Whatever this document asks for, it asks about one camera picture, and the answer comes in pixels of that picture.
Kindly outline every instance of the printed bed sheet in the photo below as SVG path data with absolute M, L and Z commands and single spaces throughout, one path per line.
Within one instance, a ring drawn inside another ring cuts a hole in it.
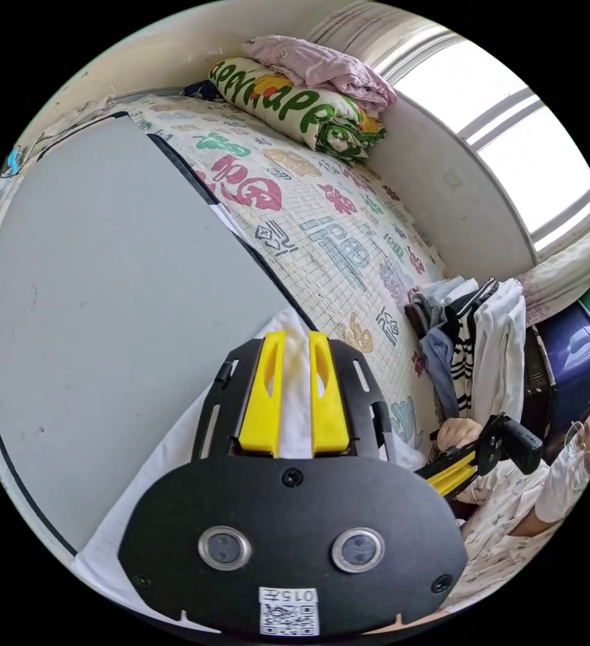
M 443 413 L 404 306 L 447 271 L 398 196 L 230 104 L 150 95 L 126 110 L 190 164 L 317 328 L 365 354 L 394 431 L 429 455 Z

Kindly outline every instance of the person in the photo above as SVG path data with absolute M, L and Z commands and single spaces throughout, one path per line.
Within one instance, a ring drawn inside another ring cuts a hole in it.
M 448 419 L 441 427 L 440 451 L 476 441 L 482 427 L 471 419 Z M 456 499 L 478 508 L 461 527 L 468 563 L 440 609 L 412 624 L 395 623 L 372 631 L 399 630 L 448 616 L 498 590 L 521 570 L 557 531 L 590 478 L 590 409 L 572 423 L 564 447 L 548 465 L 524 475 L 511 460 L 499 462 Z

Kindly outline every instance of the curtain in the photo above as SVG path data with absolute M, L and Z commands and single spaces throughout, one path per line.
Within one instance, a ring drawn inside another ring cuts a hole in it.
M 528 326 L 565 310 L 590 288 L 590 231 L 518 279 Z
M 382 73 L 423 40 L 446 31 L 397 7 L 358 0 L 327 16 L 306 40 L 354 56 Z

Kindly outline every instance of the wall outlet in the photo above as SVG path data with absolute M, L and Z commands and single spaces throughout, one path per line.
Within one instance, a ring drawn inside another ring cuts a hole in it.
M 458 188 L 463 185 L 463 181 L 459 178 L 456 172 L 452 169 L 448 170 L 444 175 L 443 179 L 448 183 L 450 188 Z

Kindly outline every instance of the eyeglasses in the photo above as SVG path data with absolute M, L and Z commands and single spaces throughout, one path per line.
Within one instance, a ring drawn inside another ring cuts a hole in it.
M 585 443 L 586 428 L 582 422 L 573 422 L 564 440 L 564 451 L 570 456 L 581 454 L 573 472 L 573 491 L 580 493 L 590 478 L 590 451 Z

